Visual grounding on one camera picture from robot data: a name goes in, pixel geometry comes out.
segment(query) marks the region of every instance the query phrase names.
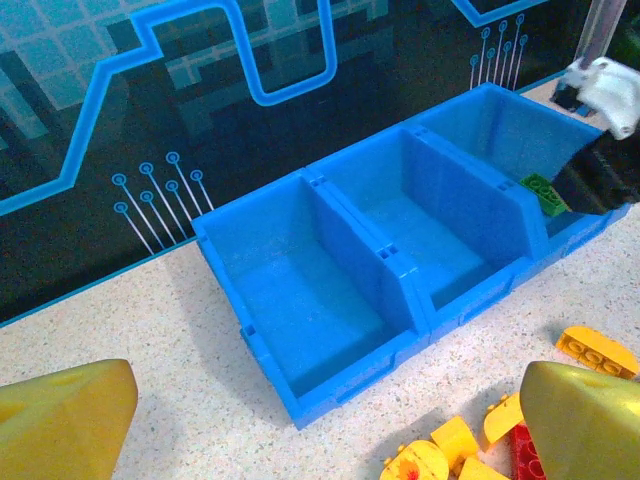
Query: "speckled countertop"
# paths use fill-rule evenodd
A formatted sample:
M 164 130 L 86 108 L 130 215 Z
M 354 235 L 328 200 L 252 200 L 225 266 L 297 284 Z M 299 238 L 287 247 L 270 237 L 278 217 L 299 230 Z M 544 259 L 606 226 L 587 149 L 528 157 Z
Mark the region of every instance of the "speckled countertop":
M 549 87 L 530 93 L 548 98 Z M 640 353 L 640 207 L 302 432 L 195 243 L 0 330 L 0 384 L 126 358 L 140 397 L 115 479 L 377 479 L 400 443 L 486 407 L 585 324 Z M 506 446 L 489 464 L 509 474 Z

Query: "red lego brick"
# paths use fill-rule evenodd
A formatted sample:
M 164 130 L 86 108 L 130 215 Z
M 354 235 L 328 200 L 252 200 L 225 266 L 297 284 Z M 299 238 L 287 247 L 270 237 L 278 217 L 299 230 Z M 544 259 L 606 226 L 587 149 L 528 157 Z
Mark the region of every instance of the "red lego brick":
M 513 480 L 547 480 L 524 423 L 511 430 L 511 472 Z

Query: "yellow triangular block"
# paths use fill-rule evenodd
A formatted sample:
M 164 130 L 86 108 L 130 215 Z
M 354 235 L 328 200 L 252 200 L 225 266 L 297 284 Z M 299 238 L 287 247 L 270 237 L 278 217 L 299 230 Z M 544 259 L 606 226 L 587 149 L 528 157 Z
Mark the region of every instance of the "yellow triangular block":
M 474 457 L 465 460 L 458 480 L 509 480 Z

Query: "storage bin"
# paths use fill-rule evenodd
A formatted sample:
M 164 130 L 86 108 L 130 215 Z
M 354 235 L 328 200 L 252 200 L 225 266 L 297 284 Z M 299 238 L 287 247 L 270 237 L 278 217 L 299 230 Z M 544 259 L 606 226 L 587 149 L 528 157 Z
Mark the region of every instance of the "storage bin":
M 519 181 L 599 135 L 493 85 L 193 223 L 298 428 L 624 216 L 546 216 Z
M 601 134 L 594 127 L 489 83 L 412 121 L 440 136 L 454 151 L 469 154 L 514 183 L 534 173 L 551 180 L 574 153 Z M 569 251 L 584 243 L 584 235 L 601 231 L 608 222 L 572 212 L 543 215 L 543 220 L 550 248 Z

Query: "yellow lego brick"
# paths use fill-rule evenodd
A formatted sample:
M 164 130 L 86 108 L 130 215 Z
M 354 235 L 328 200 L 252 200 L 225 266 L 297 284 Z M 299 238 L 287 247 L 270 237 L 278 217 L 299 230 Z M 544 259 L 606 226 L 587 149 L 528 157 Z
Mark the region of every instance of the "yellow lego brick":
M 474 457 L 469 457 L 464 462 L 458 480 L 509 480 L 504 475 L 496 472 L 489 465 L 485 465 Z
M 491 405 L 487 411 L 480 441 L 485 452 L 524 419 L 520 408 L 520 393 L 503 395 L 500 403 L 497 406 Z
M 480 449 L 471 429 L 460 416 L 437 428 L 431 438 L 447 457 L 453 472 L 459 471 L 462 463 Z
M 380 480 L 447 480 L 449 465 L 444 453 L 427 440 L 400 445 L 398 456 L 385 461 Z
M 567 328 L 556 347 L 600 373 L 630 379 L 640 371 L 638 361 L 629 350 L 589 327 Z

